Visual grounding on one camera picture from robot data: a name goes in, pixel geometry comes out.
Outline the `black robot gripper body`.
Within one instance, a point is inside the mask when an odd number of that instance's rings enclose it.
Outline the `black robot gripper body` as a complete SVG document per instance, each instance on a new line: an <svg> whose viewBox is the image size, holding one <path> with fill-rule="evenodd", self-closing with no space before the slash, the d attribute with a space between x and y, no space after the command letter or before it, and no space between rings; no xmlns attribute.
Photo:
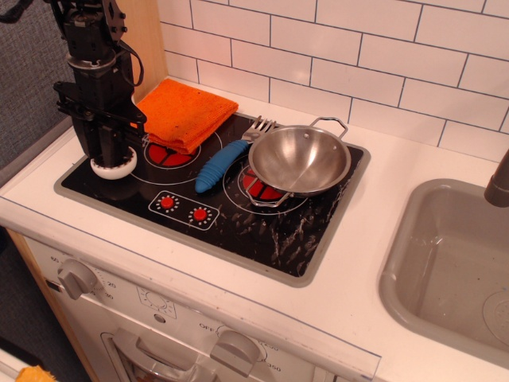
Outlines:
<svg viewBox="0 0 509 382"><path fill-rule="evenodd" d="M72 82L58 81L57 105L69 115L78 134L94 134L101 127L114 130L144 131L146 116L135 106L134 75L130 65L108 68L74 68Z"/></svg>

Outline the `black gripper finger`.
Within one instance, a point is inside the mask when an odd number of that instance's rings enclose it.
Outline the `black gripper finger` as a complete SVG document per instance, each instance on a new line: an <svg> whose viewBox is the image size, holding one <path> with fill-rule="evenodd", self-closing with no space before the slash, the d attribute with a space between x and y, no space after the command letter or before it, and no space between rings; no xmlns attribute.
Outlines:
<svg viewBox="0 0 509 382"><path fill-rule="evenodd" d="M72 123L84 153L89 158L97 158L99 156L99 125L97 122L94 119L81 119L72 116Z"/></svg>
<svg viewBox="0 0 509 382"><path fill-rule="evenodd" d="M122 132L112 127L99 128L99 145L98 161L102 167L123 166L134 157Z"/></svg>

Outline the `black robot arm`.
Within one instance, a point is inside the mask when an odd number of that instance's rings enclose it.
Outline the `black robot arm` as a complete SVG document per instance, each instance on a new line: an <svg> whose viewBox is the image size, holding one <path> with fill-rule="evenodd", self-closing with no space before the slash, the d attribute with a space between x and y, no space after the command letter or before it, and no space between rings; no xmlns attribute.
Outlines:
<svg viewBox="0 0 509 382"><path fill-rule="evenodd" d="M54 84L61 112L69 115L91 161L106 169L135 161L129 143L144 134L146 116L132 100L143 78L135 77L137 53L125 42L126 15L115 1L52 1L68 46L73 82Z"/></svg>

